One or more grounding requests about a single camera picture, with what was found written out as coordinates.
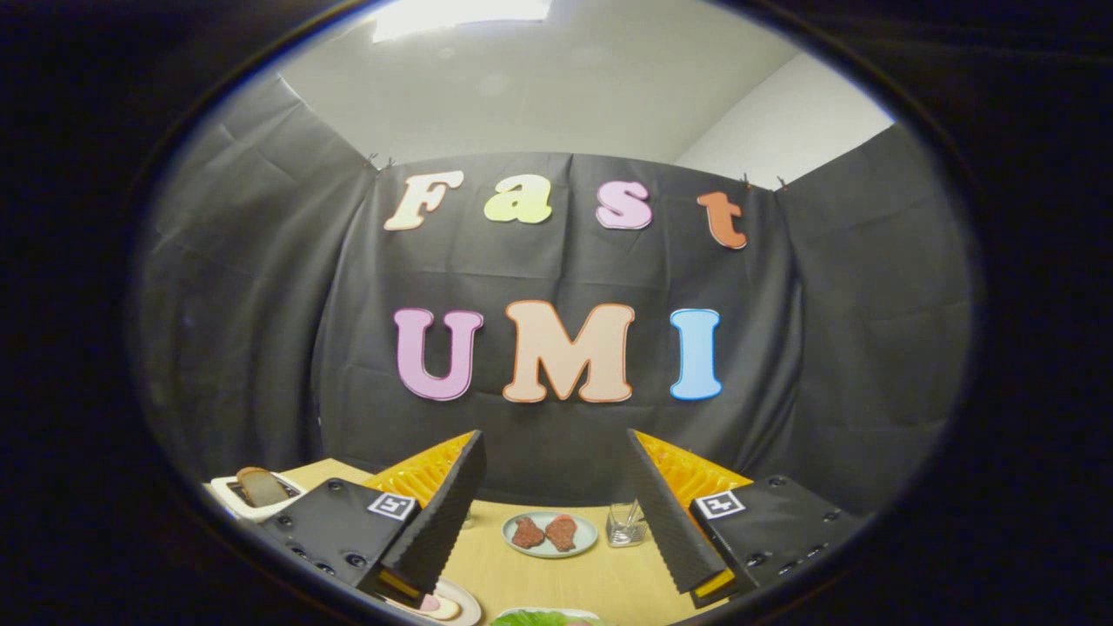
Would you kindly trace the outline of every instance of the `glass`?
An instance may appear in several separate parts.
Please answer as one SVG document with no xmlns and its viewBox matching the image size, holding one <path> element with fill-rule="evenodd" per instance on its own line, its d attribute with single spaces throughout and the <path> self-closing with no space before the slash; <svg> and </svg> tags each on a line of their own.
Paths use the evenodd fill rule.
<svg viewBox="0 0 1113 626">
<path fill-rule="evenodd" d="M 638 500 L 615 502 L 607 513 L 607 542 L 612 548 L 637 546 L 646 540 L 649 522 L 646 521 Z"/>
</svg>

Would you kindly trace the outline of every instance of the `plate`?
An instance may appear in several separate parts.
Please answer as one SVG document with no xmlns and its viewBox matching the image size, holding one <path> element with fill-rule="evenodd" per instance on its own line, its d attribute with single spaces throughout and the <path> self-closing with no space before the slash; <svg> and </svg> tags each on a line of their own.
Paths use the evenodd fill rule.
<svg viewBox="0 0 1113 626">
<path fill-rule="evenodd" d="M 538 608 L 535 606 L 519 606 L 514 608 L 508 608 L 506 610 L 499 614 L 499 617 L 505 617 L 511 613 L 563 613 L 569 617 L 590 617 L 591 619 L 599 619 L 599 616 L 590 610 L 580 610 L 578 608 Z"/>
<path fill-rule="evenodd" d="M 545 539 L 540 546 L 534 546 L 532 548 L 522 548 L 515 546 L 511 539 L 514 538 L 514 532 L 518 531 L 516 521 L 523 517 L 529 517 L 533 519 L 533 524 L 538 526 L 541 530 L 544 530 L 549 522 L 553 520 L 556 516 L 567 515 L 575 520 L 575 535 L 572 535 L 572 542 L 575 547 L 567 552 L 562 552 L 553 546 L 552 541 Z M 531 557 L 544 558 L 544 559 L 559 559 L 564 557 L 573 557 L 591 546 L 594 545 L 595 540 L 599 539 L 599 530 L 588 520 L 583 519 L 578 515 L 562 513 L 559 511 L 531 511 L 528 513 L 515 515 L 514 517 L 508 519 L 502 525 L 502 538 L 506 541 L 506 545 L 515 550 L 530 555 Z"/>
<path fill-rule="evenodd" d="M 464 590 L 463 587 L 456 585 L 455 583 L 449 580 L 447 578 L 437 578 L 436 587 L 434 587 L 437 594 L 444 596 L 445 598 L 460 605 L 460 615 L 453 617 L 452 619 L 433 619 L 432 617 L 424 616 L 420 613 L 411 610 L 408 607 L 402 606 L 401 604 L 387 599 L 386 601 L 392 606 L 398 607 L 406 610 L 417 617 L 424 618 L 425 622 L 430 624 L 443 624 L 445 626 L 475 626 L 480 623 L 480 618 L 483 617 L 483 609 L 480 607 L 480 603 L 475 601 L 475 598 L 471 594 Z"/>
</svg>

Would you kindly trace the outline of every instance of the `blue letter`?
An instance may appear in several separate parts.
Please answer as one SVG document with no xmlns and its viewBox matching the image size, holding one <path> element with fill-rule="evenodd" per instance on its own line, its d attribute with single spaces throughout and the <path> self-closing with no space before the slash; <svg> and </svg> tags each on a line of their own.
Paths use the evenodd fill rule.
<svg viewBox="0 0 1113 626">
<path fill-rule="evenodd" d="M 710 309 L 681 309 L 669 316 L 680 331 L 680 380 L 669 390 L 678 400 L 707 400 L 722 391 L 715 380 L 715 327 L 719 314 Z"/>
</svg>

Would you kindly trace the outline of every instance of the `steak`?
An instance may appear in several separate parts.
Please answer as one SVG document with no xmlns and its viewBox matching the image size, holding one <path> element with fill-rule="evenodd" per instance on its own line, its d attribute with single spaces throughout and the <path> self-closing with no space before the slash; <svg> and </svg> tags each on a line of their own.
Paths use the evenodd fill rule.
<svg viewBox="0 0 1113 626">
<path fill-rule="evenodd" d="M 545 534 L 538 528 L 538 525 L 533 524 L 532 519 L 523 517 L 514 521 L 518 524 L 518 530 L 514 531 L 514 537 L 510 540 L 511 544 L 520 548 L 532 548 L 544 542 Z"/>
<path fill-rule="evenodd" d="M 567 515 L 556 516 L 545 527 L 545 537 L 562 552 L 567 552 L 575 547 L 575 544 L 572 542 L 573 535 L 575 535 L 575 521 Z"/>
</svg>

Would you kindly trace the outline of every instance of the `wooden table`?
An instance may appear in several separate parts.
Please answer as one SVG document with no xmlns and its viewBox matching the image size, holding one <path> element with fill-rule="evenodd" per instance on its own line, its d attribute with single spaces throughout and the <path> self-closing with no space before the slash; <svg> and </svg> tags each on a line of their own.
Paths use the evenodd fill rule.
<svg viewBox="0 0 1113 626">
<path fill-rule="evenodd" d="M 282 472 L 306 489 L 328 478 L 363 482 L 372 475 L 333 459 Z M 579 608 L 620 626 L 673 624 L 720 606 L 692 607 L 672 584 L 652 535 L 638 546 L 607 545 L 607 507 L 561 507 L 599 529 L 585 552 L 562 559 L 523 555 L 502 538 L 506 519 L 543 509 L 475 500 L 473 525 L 460 531 L 442 575 L 467 589 L 483 607 L 483 624 L 513 607 Z"/>
</svg>

